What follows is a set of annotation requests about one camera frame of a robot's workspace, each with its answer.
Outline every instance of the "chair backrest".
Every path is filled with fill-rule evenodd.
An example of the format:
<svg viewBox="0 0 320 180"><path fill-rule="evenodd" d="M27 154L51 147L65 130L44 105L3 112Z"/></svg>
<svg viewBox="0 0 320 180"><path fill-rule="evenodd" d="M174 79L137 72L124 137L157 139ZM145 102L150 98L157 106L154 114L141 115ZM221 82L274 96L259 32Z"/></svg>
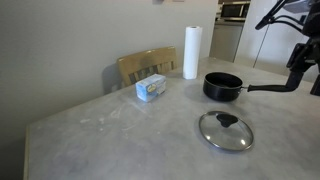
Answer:
<svg viewBox="0 0 320 180"><path fill-rule="evenodd" d="M118 67L126 86L153 74L164 74L177 68L175 47L147 50L118 59Z"/></svg>

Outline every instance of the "black saucepan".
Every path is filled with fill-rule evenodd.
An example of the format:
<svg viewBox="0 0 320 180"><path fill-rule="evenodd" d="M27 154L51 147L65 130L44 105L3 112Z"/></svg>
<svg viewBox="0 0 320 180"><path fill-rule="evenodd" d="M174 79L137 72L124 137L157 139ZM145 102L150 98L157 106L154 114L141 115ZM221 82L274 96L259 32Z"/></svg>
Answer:
<svg viewBox="0 0 320 180"><path fill-rule="evenodd" d="M238 98L242 89L247 91L275 91L291 92L294 91L301 81L303 74L292 72L286 85L262 85L248 87L242 86L242 80L235 75L213 72L205 76L203 92L211 99L216 101L233 101Z"/></svg>

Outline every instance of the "pot lid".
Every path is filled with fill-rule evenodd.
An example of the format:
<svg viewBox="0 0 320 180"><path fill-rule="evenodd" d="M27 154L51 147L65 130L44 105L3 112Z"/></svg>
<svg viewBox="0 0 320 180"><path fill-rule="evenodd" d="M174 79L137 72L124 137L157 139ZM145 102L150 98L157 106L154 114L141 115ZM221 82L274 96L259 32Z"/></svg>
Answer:
<svg viewBox="0 0 320 180"><path fill-rule="evenodd" d="M210 111L199 120L202 136L212 145L231 151L249 149L253 143L250 127L240 118L222 111Z"/></svg>

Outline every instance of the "gray marble table surface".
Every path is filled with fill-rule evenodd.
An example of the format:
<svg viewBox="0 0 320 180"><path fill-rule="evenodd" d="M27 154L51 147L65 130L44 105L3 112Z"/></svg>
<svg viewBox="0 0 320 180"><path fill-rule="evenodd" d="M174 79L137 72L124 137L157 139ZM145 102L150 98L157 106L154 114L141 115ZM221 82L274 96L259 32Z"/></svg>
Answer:
<svg viewBox="0 0 320 180"><path fill-rule="evenodd" d="M320 97L312 83L291 93L243 91L220 103L202 91L204 76L220 71L244 85L284 84L287 77L211 58L195 80L178 68L166 91L149 103L134 86L81 104L28 127L29 180L248 180L320 179ZM211 146L198 121L208 111L245 121L254 144L243 152Z"/></svg>

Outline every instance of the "white paper towel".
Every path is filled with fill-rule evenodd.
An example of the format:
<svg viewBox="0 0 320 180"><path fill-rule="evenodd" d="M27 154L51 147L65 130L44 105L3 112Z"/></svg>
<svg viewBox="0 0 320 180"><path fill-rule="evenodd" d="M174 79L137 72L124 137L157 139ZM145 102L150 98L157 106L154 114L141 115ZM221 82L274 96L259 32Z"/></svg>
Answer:
<svg viewBox="0 0 320 180"><path fill-rule="evenodd" d="M185 79L197 78L201 35L202 27L189 26L186 28L183 62L183 78Z"/></svg>

